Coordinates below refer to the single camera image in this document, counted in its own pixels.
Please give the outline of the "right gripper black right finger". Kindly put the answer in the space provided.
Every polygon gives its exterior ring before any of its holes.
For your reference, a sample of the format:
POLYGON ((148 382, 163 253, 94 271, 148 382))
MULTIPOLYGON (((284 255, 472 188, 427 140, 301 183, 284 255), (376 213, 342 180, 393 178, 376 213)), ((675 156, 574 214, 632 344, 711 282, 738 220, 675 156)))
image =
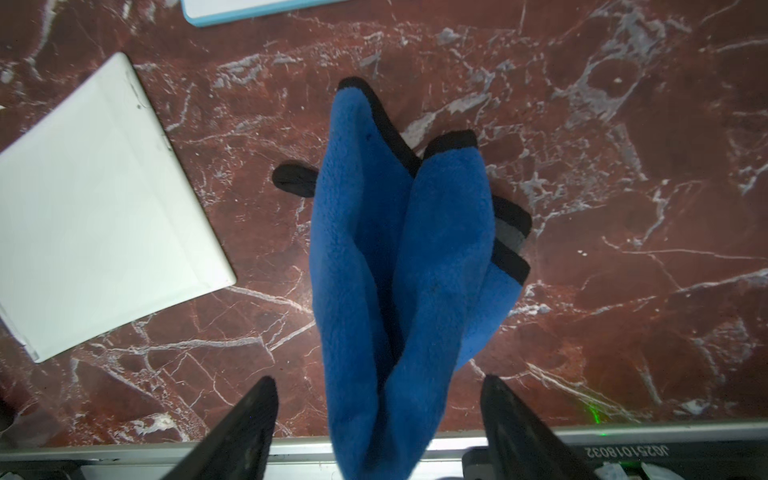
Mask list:
POLYGON ((499 377, 485 377, 480 404, 497 479, 598 478, 499 377))

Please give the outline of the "blue microfiber cloth black trim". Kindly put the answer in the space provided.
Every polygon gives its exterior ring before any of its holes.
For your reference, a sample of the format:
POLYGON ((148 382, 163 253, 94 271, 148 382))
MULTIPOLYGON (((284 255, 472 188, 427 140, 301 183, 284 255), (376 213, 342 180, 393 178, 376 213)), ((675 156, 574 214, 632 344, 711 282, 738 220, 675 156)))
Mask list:
POLYGON ((531 216, 492 193, 474 132, 417 153, 358 77, 338 85, 321 167, 286 162, 272 181, 313 202, 312 309, 341 474, 406 479, 454 373, 522 293, 531 216))

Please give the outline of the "white drawing tablet front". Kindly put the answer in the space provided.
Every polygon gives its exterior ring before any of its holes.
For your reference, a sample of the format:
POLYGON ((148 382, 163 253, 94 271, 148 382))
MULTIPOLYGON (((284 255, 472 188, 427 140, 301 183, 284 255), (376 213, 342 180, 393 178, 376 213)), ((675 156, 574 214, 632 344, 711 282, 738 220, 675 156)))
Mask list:
POLYGON ((128 57, 1 155, 1 318, 37 363, 232 286, 128 57))

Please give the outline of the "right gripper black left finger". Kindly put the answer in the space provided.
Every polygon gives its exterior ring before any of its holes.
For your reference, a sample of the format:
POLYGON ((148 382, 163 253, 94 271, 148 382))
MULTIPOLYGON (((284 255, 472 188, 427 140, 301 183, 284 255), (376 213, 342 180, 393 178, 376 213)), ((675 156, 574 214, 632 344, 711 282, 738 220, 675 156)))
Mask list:
POLYGON ((278 409, 276 382, 264 376, 164 478, 262 479, 278 409))

